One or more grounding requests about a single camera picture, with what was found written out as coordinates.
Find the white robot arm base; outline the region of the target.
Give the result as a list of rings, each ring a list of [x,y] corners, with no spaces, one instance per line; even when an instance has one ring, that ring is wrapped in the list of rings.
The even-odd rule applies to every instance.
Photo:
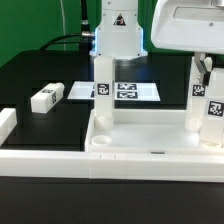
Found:
[[[90,55],[133,60],[148,55],[138,23],[138,0],[101,0],[101,22]]]

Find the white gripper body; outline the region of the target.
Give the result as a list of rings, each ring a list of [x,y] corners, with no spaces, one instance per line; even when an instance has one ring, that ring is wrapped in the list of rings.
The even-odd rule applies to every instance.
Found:
[[[224,0],[158,0],[151,40],[156,48],[224,54]]]

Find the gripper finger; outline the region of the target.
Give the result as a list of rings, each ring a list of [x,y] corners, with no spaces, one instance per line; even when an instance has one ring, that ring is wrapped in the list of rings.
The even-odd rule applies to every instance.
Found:
[[[196,52],[194,54],[194,62],[199,72],[199,83],[203,86],[208,86],[212,70],[212,58],[208,57],[206,53]]]

